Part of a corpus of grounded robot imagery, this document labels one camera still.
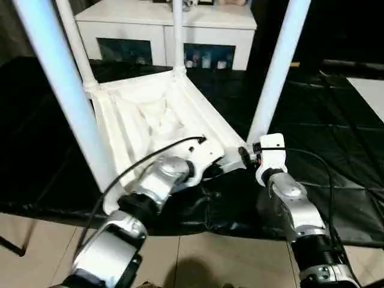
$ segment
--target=beige floor tile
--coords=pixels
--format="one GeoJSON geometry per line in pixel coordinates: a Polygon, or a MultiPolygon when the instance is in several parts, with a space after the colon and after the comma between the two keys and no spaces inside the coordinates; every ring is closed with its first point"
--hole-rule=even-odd
{"type": "Polygon", "coordinates": [[[140,251],[143,262],[132,287],[148,281],[163,288],[172,288],[178,246],[179,236],[149,237],[140,251]]]}
{"type": "MultiPolygon", "coordinates": [[[[60,266],[51,282],[51,285],[60,284],[68,276],[70,271],[74,251],[79,240],[82,228],[77,228],[68,246],[65,256],[62,258],[60,266]]],[[[167,277],[174,279],[172,268],[175,266],[178,252],[179,237],[149,237],[140,251],[143,262],[137,273],[137,277],[132,285],[136,287],[145,281],[150,281],[164,288],[167,277]]]]}
{"type": "Polygon", "coordinates": [[[365,285],[384,278],[384,251],[381,249],[347,246],[353,271],[365,285]]]}
{"type": "MultiPolygon", "coordinates": [[[[77,242],[83,230],[81,227],[75,227],[75,229],[76,230],[70,240],[68,248],[65,251],[63,258],[61,259],[60,264],[54,276],[52,277],[52,280],[50,282],[51,286],[61,284],[63,280],[68,276],[68,273],[71,270],[74,252],[76,250],[77,242]]],[[[87,237],[93,234],[94,232],[95,232],[95,229],[89,229],[87,233],[87,237]]]]}
{"type": "Polygon", "coordinates": [[[286,243],[203,233],[182,236],[176,288],[295,286],[286,243]]]}
{"type": "Polygon", "coordinates": [[[73,226],[0,214],[0,235],[5,239],[22,246],[31,232],[24,257],[0,247],[1,287],[49,287],[74,230],[73,226]]]}

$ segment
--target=black cable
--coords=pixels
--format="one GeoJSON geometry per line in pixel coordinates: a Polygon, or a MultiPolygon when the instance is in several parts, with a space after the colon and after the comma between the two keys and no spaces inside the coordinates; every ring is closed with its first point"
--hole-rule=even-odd
{"type": "Polygon", "coordinates": [[[164,151],[180,144],[180,143],[183,143],[183,142],[186,142],[186,141],[189,141],[189,140],[198,140],[201,142],[203,142],[204,140],[206,140],[205,137],[199,137],[199,136],[196,136],[196,137],[188,137],[188,138],[184,138],[184,139],[181,139],[179,141],[176,141],[166,147],[163,147],[147,156],[145,156],[144,158],[142,158],[141,160],[137,161],[136,163],[132,164],[130,167],[126,168],[123,172],[121,172],[109,185],[108,187],[105,189],[104,193],[101,194],[101,196],[98,198],[95,206],[93,207],[92,211],[91,211],[91,214],[89,215],[89,218],[88,218],[88,222],[86,224],[86,226],[83,228],[83,231],[82,231],[82,234],[79,238],[79,241],[76,245],[76,253],[75,253],[75,256],[78,254],[78,252],[80,251],[81,247],[83,246],[83,242],[84,242],[84,239],[85,239],[85,235],[88,231],[88,229],[91,227],[91,224],[92,224],[92,221],[101,205],[101,203],[103,202],[104,198],[108,195],[108,193],[111,191],[111,189],[120,181],[121,178],[123,178],[127,173],[131,172],[133,169],[135,169],[137,166],[141,165],[142,163],[144,163],[145,161],[147,161],[148,159],[160,154],[160,153],[163,153],[164,151]]]}
{"type": "Polygon", "coordinates": [[[353,277],[353,279],[356,281],[356,283],[361,287],[359,280],[357,279],[352,266],[349,262],[347,251],[344,248],[344,245],[340,239],[340,236],[334,226],[334,180],[332,177],[331,169],[329,168],[329,165],[327,162],[319,155],[316,153],[306,151],[303,149],[297,149],[297,148],[281,148],[281,147],[276,147],[276,148],[262,148],[262,150],[285,150],[285,151],[295,151],[295,152],[300,152],[304,153],[307,155],[311,155],[312,157],[318,159],[324,166],[327,174],[328,174],[328,181],[329,181],[329,203],[328,203],[328,219],[326,221],[328,222],[329,226],[329,236],[331,238],[331,243],[334,249],[339,250],[341,249],[341,255],[343,257],[343,262],[348,266],[350,273],[353,277]]]}

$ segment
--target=black mat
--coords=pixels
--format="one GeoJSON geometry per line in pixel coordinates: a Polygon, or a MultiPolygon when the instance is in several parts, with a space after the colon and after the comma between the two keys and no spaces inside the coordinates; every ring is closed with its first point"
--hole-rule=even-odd
{"type": "MultiPolygon", "coordinates": [[[[165,71],[127,64],[93,65],[101,82],[165,71]]],[[[229,124],[246,137],[260,85],[243,71],[190,70],[189,78],[229,124]]],[[[84,224],[99,195],[77,143],[34,58],[0,68],[3,132],[0,211],[84,224]]],[[[384,244],[384,125],[343,78],[290,73],[271,132],[286,146],[313,151],[335,176],[335,225],[347,244],[384,244]]],[[[328,213],[328,178],[315,159],[287,153],[289,172],[328,213]]],[[[211,231],[252,238],[283,237],[251,172],[237,170],[171,197],[153,235],[211,231]]],[[[105,215],[100,211],[98,221],[105,215]]]]}

